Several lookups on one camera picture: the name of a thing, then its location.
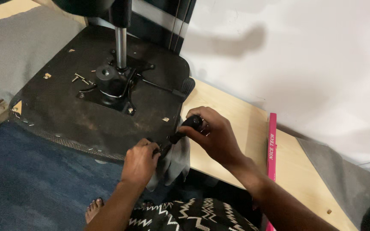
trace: gray cloth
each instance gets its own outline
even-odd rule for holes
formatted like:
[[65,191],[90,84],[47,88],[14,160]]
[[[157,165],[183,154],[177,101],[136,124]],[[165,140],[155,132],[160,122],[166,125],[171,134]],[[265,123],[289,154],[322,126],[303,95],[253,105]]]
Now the gray cloth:
[[170,185],[181,173],[185,181],[191,166],[190,153],[189,138],[185,136],[177,144],[172,145],[164,159],[158,161],[157,169],[146,188],[151,192],[154,191],[160,180],[163,180],[165,185]]
[[342,159],[328,146],[297,139],[339,206],[360,230],[370,207],[370,172]]
[[0,19],[0,97],[12,97],[85,26],[39,6]]

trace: white wall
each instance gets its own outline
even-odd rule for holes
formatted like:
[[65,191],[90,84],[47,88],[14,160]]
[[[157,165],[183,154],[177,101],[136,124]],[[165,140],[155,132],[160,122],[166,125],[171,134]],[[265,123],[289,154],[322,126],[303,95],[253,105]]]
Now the white wall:
[[370,162],[370,1],[198,0],[181,56],[193,77]]

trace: finger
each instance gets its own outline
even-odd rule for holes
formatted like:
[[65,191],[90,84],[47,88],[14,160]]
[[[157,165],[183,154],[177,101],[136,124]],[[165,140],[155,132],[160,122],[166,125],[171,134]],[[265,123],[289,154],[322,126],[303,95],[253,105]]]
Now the finger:
[[202,121],[202,125],[199,127],[199,132],[205,130],[208,127],[208,122],[206,120]]
[[206,142],[207,138],[191,127],[181,126],[178,128],[178,131],[185,133],[189,138],[197,142],[199,145],[203,145]]
[[158,163],[158,159],[159,157],[161,156],[161,153],[157,153],[154,155],[154,157],[152,158],[152,161],[154,162],[154,166],[157,167],[157,163]]
[[149,155],[152,155],[155,149],[159,150],[159,146],[157,143],[150,143],[146,146],[146,148],[148,149],[147,154]]
[[189,110],[188,114],[186,115],[186,118],[189,118],[190,116],[198,115],[202,117],[204,120],[206,120],[208,123],[211,123],[215,121],[215,116],[210,112],[206,107],[201,106],[197,108],[193,108]]
[[147,144],[150,144],[151,142],[145,138],[142,138],[135,146],[143,147]]
[[207,136],[209,133],[211,133],[211,127],[206,126],[200,133],[204,136]]

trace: screw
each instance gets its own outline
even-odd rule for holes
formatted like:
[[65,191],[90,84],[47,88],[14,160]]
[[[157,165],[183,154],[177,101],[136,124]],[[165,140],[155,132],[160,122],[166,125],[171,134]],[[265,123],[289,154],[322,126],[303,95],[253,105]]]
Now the screw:
[[82,76],[78,75],[77,73],[75,73],[75,76],[78,76],[78,77],[80,77],[81,79],[85,79],[84,77],[82,77]]

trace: wooden board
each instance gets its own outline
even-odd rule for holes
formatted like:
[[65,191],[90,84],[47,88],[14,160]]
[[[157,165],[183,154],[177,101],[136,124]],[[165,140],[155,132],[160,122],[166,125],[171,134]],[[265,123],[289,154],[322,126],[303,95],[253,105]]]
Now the wooden board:
[[[226,117],[232,125],[242,152],[252,158],[260,170],[266,172],[266,111],[235,98],[217,88],[195,80],[196,86],[184,102],[181,117],[185,119],[188,111],[199,106],[211,107]],[[222,165],[191,140],[191,168],[243,188],[242,184]]]
[[276,183],[339,230],[357,231],[296,138],[277,130],[276,145]]

